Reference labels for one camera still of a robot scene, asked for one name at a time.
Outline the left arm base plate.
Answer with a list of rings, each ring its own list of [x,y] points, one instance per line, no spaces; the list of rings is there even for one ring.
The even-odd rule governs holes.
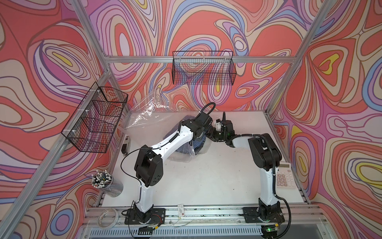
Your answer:
[[[122,211],[121,214],[125,217],[125,225],[161,225],[165,222],[165,208],[151,208],[146,213],[142,213],[137,208],[133,207]]]

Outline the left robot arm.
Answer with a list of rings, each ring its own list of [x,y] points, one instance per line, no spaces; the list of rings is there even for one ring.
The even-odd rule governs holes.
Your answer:
[[[205,146],[206,131],[211,127],[212,119],[183,119],[168,132],[162,141],[152,146],[143,145],[138,152],[134,165],[136,178],[141,183],[140,199],[137,210],[143,214],[149,212],[153,203],[153,187],[164,174],[165,161],[175,153],[180,158],[193,158]]]

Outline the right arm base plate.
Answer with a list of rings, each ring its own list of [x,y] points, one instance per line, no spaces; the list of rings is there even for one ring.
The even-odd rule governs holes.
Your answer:
[[[243,213],[246,223],[277,223],[285,222],[284,214],[280,207],[244,207]]]

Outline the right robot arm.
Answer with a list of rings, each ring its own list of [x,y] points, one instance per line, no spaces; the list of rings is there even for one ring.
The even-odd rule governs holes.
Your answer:
[[[235,134],[212,128],[207,132],[207,137],[214,142],[224,142],[232,148],[250,150],[253,161],[260,170],[261,194],[259,204],[265,207],[277,205],[280,198],[276,193],[276,174],[282,154],[268,133]]]

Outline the blue checked shirt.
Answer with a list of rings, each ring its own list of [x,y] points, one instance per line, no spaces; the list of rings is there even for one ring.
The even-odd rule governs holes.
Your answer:
[[[183,125],[183,122],[185,121],[186,122],[186,126],[190,126],[191,127],[191,123],[192,123],[192,120],[196,119],[196,117],[193,117],[191,115],[186,115],[178,124],[178,126],[175,128],[177,131],[180,130],[181,126]],[[204,134],[197,138],[197,139],[193,139],[192,141],[188,142],[188,143],[185,143],[183,144],[182,146],[180,146],[176,152],[178,153],[182,153],[182,154],[192,154],[192,152],[197,155],[197,154],[201,154],[200,151],[202,150],[202,148],[204,147],[205,145],[205,142],[206,142],[206,135],[205,135],[205,132]]]

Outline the clear plastic vacuum bag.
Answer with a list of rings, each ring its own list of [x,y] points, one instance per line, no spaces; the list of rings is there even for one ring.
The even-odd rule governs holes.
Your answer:
[[[198,112],[178,111],[165,104],[164,100],[154,93],[150,93],[140,103],[133,106],[129,112],[127,126],[123,129],[139,146],[152,146],[164,140],[176,131],[178,123],[186,116],[196,117]],[[206,138],[201,154],[172,153],[168,160],[188,163],[197,156],[207,153],[212,141]]]

